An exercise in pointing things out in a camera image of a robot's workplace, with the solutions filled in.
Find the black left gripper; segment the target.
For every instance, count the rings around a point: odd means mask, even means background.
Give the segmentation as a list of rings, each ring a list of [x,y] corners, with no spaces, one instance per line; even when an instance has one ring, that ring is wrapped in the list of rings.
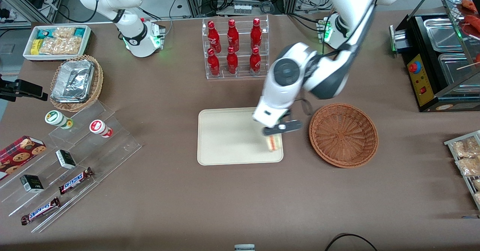
[[[291,110],[287,109],[283,115],[276,121],[275,126],[291,126]]]

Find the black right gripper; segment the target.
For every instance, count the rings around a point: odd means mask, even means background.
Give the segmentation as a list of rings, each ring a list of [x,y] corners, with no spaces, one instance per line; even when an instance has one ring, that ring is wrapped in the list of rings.
[[[25,80],[8,81],[0,76],[0,99],[15,102],[17,97],[30,97],[47,101],[48,94],[43,92],[43,87]]]

